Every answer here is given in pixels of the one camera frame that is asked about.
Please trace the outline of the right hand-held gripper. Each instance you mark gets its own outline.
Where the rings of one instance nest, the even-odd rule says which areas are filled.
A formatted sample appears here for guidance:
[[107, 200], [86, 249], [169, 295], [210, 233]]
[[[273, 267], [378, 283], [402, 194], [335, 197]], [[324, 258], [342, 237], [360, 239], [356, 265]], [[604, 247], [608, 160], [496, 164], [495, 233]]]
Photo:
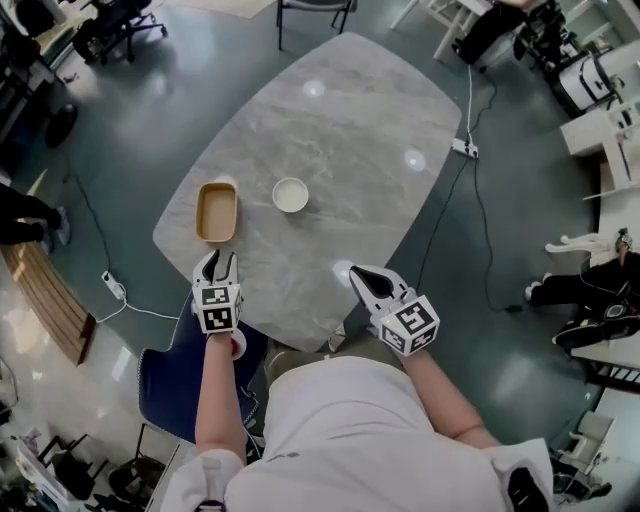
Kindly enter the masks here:
[[352, 288], [371, 313], [377, 339], [402, 357], [435, 340], [440, 318], [425, 295], [418, 295], [396, 272], [372, 265], [353, 265]]

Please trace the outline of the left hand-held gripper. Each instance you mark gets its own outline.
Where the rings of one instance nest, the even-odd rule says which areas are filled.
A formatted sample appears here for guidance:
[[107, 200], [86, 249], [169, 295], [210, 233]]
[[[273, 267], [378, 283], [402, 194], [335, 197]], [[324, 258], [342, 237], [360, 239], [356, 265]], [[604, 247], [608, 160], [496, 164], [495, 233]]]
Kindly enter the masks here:
[[220, 251], [204, 256], [192, 272], [192, 312], [204, 334], [231, 333], [238, 325], [243, 297], [238, 277], [238, 258], [229, 255], [226, 273], [214, 281]]

